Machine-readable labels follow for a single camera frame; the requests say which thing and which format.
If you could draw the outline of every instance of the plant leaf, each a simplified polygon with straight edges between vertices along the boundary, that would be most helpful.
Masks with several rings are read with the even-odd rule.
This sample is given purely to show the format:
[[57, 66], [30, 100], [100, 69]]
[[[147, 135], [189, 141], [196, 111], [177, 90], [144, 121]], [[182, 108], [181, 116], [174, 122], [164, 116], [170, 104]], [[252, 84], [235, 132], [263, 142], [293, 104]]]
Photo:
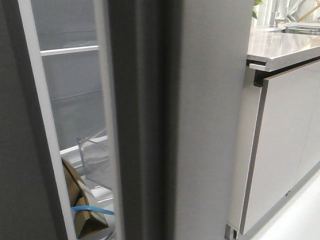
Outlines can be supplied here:
[[258, 13], [255, 10], [252, 11], [252, 17], [258, 19]]
[[260, 5], [260, 4], [264, 4], [264, 2], [262, 0], [254, 0], [253, 6], [257, 6], [257, 5]]

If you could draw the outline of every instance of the cabinet door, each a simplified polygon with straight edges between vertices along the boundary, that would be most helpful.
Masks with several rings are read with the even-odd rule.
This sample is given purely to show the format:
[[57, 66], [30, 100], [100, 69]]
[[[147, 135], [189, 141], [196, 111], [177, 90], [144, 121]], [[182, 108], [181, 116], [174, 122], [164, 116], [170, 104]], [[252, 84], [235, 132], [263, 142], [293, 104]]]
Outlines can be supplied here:
[[319, 73], [301, 67], [264, 80], [253, 171], [242, 230], [246, 232], [295, 184], [319, 89]]
[[[320, 61], [307, 66], [306, 69], [320, 78]], [[320, 161], [320, 91], [313, 105], [313, 114], [308, 127], [296, 183]]]

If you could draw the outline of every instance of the floor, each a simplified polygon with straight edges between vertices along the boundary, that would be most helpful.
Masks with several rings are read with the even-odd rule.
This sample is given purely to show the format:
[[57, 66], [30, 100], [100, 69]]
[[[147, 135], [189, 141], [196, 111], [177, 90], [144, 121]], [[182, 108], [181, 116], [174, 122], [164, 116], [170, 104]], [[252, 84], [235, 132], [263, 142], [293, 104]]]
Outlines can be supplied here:
[[282, 200], [285, 205], [277, 206], [269, 220], [258, 223], [247, 236], [240, 236], [238, 240], [319, 240], [320, 170], [308, 178], [300, 189]]

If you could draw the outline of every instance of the white shelf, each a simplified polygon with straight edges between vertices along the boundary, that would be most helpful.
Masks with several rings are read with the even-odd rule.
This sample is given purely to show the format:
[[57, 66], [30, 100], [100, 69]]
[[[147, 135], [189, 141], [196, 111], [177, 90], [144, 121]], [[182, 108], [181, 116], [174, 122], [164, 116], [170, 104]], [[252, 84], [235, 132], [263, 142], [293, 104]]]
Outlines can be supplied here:
[[99, 50], [99, 46], [93, 45], [93, 46], [79, 46], [79, 47], [43, 50], [43, 51], [40, 51], [40, 53], [41, 53], [41, 56], [44, 57], [44, 56], [53, 56], [53, 55], [61, 55], [61, 54], [82, 53], [82, 52], [97, 51], [97, 50]]

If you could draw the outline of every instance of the kitchen counter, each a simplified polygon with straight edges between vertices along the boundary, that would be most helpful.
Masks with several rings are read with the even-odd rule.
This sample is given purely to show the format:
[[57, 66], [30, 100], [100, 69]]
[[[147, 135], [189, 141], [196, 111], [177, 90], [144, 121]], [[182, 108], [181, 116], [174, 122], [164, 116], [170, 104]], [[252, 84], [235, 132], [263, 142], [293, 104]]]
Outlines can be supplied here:
[[[297, 25], [320, 26], [320, 23], [286, 24]], [[320, 35], [273, 32], [284, 28], [252, 28], [247, 56], [250, 68], [272, 72], [320, 56]]]

